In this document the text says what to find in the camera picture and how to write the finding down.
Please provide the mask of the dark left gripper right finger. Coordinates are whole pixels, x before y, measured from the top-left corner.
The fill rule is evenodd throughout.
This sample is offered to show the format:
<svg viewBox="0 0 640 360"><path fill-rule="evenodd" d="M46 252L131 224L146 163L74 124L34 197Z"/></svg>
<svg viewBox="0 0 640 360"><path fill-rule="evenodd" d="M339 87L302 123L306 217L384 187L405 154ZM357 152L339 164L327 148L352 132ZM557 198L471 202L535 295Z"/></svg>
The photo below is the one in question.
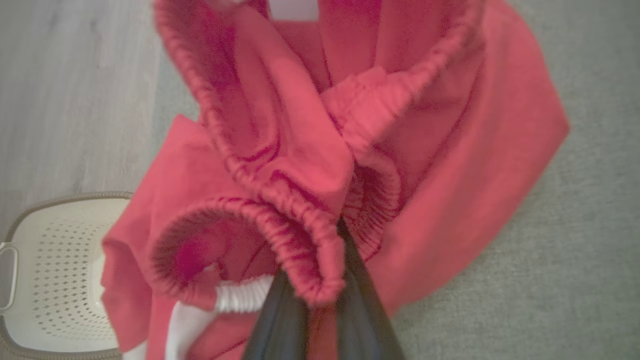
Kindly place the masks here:
<svg viewBox="0 0 640 360"><path fill-rule="evenodd" d="M404 360L400 342L345 219L337 223L345 244L345 289L336 304L339 360Z"/></svg>

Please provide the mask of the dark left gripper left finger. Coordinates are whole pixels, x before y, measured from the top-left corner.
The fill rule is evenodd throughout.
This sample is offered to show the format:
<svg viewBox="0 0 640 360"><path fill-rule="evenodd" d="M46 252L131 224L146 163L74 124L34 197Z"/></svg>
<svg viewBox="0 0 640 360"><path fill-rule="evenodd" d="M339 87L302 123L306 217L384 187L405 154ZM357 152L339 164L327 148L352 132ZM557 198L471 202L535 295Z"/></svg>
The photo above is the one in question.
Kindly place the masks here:
<svg viewBox="0 0 640 360"><path fill-rule="evenodd" d="M243 360L305 360L308 309L286 272L276 272L244 348Z"/></svg>

